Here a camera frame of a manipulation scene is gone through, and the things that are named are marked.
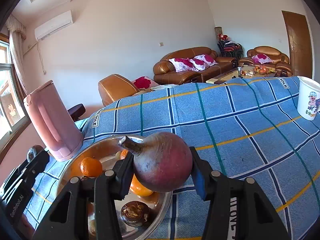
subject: wooden door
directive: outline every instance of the wooden door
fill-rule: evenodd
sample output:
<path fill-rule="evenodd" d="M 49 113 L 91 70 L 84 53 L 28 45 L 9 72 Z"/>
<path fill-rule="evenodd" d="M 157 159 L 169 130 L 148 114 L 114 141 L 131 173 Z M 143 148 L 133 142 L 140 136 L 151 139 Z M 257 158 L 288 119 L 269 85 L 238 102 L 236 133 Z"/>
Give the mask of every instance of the wooden door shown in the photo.
<path fill-rule="evenodd" d="M 306 17 L 282 11 L 288 33 L 290 65 L 295 76 L 312 78 L 312 48 Z"/>

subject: pink thermos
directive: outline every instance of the pink thermos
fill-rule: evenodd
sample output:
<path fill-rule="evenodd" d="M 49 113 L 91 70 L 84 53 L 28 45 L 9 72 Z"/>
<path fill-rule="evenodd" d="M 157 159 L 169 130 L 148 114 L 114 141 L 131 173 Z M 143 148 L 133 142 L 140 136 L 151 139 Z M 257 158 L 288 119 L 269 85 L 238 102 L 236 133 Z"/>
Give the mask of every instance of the pink thermos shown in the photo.
<path fill-rule="evenodd" d="M 59 162 L 73 157 L 82 146 L 83 136 L 62 103 L 53 81 L 27 95 L 23 103 L 53 157 Z"/>

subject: white wall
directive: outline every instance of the white wall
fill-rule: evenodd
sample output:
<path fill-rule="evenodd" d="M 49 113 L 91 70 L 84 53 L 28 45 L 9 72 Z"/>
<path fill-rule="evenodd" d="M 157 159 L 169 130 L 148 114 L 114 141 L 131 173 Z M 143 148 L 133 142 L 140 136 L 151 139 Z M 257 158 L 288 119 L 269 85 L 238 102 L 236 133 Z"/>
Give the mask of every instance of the white wall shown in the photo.
<path fill-rule="evenodd" d="M 14 168 L 25 161 L 27 152 L 33 145 L 41 145 L 45 148 L 44 143 L 31 123 L 13 143 L 0 164 L 0 185 Z"/>
<path fill-rule="evenodd" d="M 289 56 L 283 11 L 306 15 L 301 0 L 208 0 L 216 26 L 243 46 L 271 46 Z"/>
<path fill-rule="evenodd" d="M 0 33 L 9 36 L 9 30 L 6 26 L 3 26 Z"/>
<path fill-rule="evenodd" d="M 169 52 L 217 49 L 207 0 L 73 0 L 27 26 L 24 51 L 35 27 L 70 9 L 75 23 L 39 43 L 47 74 L 36 47 L 25 55 L 26 85 L 31 92 L 52 79 L 65 106 L 83 103 L 87 115 L 102 107 L 97 84 L 104 77 L 153 78 L 153 65 Z"/>
<path fill-rule="evenodd" d="M 303 6 L 306 10 L 306 15 L 308 17 L 309 30 L 311 33 L 311 42 L 313 45 L 313 65 L 314 65 L 314 80 L 320 82 L 320 25 L 316 17 L 311 12 L 310 8 L 303 1 Z"/>

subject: blue checkered tablecloth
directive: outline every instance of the blue checkered tablecloth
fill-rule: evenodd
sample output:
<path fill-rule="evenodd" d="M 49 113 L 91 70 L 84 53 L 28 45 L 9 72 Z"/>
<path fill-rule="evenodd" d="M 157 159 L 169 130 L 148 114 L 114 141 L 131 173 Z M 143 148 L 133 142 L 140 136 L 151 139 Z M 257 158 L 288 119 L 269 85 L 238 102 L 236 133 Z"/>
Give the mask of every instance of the blue checkered tablecloth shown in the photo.
<path fill-rule="evenodd" d="M 302 239 L 320 212 L 320 117 L 307 121 L 299 115 L 299 79 L 285 81 L 287 89 L 277 78 L 236 78 L 221 85 L 191 83 L 123 98 L 77 123 L 84 134 L 81 150 L 112 135 L 175 133 L 196 147 L 214 170 L 236 179 L 253 177 L 291 239 Z M 69 162 L 50 159 L 36 178 L 35 194 L 25 210 L 35 228 Z M 189 177 L 173 192 L 170 208 L 150 238 L 199 239 L 208 207 Z"/>

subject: tablecloth label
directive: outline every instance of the tablecloth label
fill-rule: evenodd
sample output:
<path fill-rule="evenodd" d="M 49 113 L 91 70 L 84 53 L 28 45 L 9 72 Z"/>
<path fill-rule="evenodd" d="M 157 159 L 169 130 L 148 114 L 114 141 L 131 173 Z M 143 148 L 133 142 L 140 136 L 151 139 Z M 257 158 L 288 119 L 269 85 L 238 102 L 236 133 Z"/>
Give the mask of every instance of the tablecloth label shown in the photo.
<path fill-rule="evenodd" d="M 237 225 L 237 198 L 230 198 L 230 215 L 229 215 L 229 229 L 227 240 L 236 239 L 236 225 Z"/>
<path fill-rule="evenodd" d="M 277 79 L 280 81 L 280 83 L 282 84 L 282 86 L 285 88 L 285 89 L 288 89 L 289 88 L 289 85 L 287 84 L 287 82 L 284 80 L 284 78 L 278 78 Z"/>
<path fill-rule="evenodd" d="M 99 126 L 100 114 L 101 114 L 102 110 L 103 110 L 103 108 L 100 109 L 98 112 L 95 113 L 94 118 L 93 118 L 93 122 L 92 122 L 92 125 L 91 125 L 91 128 L 94 128 L 94 127 L 98 127 L 98 126 Z"/>

